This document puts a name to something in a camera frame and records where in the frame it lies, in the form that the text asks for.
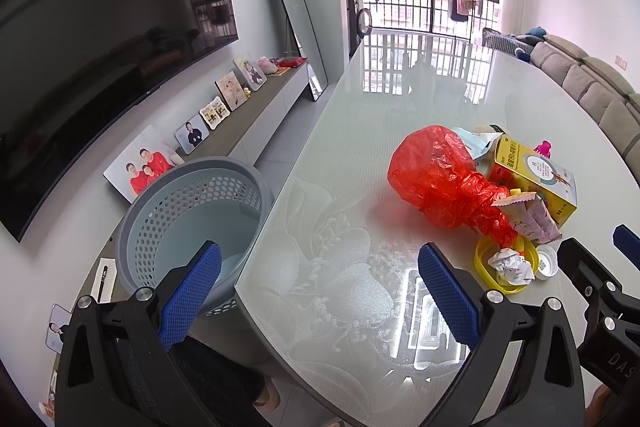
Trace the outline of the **person right hand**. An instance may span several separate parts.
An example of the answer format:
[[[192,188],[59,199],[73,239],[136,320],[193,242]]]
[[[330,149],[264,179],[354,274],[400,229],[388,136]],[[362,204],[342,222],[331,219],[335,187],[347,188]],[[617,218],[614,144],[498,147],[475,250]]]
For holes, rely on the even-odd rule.
[[[611,394],[611,389],[605,385],[597,387],[593,392],[591,401],[585,409],[585,426],[594,427],[600,421],[606,400]]]

